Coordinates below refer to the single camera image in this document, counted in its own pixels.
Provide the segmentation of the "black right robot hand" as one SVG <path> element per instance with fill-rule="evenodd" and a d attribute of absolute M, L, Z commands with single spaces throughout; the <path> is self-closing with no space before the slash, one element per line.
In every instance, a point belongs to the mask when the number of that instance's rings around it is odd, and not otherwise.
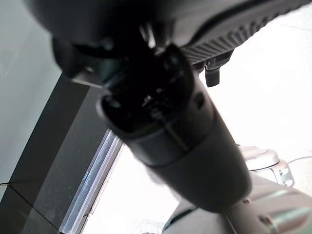
<path fill-rule="evenodd" d="M 146 167 L 220 213 L 251 179 L 197 69 L 306 0 L 25 0 L 73 82 L 101 88 L 97 110 Z"/>

